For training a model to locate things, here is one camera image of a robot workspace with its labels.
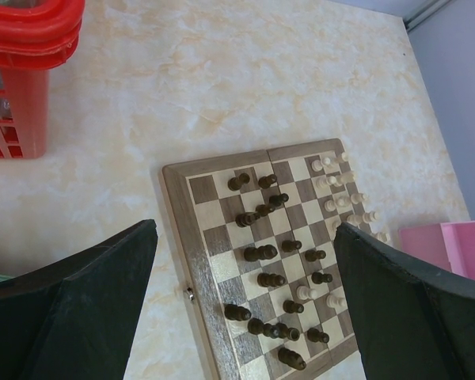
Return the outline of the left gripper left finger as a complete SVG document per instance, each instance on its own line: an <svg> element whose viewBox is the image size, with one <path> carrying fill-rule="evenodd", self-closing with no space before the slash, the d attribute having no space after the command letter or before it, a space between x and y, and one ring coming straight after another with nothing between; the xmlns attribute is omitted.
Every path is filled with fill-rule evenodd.
<svg viewBox="0 0 475 380"><path fill-rule="evenodd" d="M146 219L0 282L0 379L121 379L158 245Z"/></svg>

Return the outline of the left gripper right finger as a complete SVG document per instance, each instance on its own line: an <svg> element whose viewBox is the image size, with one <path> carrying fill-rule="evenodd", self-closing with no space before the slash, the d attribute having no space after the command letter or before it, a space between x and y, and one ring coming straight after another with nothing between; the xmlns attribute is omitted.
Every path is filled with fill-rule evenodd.
<svg viewBox="0 0 475 380"><path fill-rule="evenodd" d="M475 379L475 281L346 223L337 265L369 379Z"/></svg>

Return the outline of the wooden chess board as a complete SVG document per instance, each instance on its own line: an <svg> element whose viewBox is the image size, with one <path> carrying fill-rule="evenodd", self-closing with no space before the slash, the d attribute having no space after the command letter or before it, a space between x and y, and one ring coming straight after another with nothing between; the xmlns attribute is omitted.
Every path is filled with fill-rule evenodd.
<svg viewBox="0 0 475 380"><path fill-rule="evenodd" d="M357 349L333 244L369 232L339 139L162 174L213 379L314 379Z"/></svg>

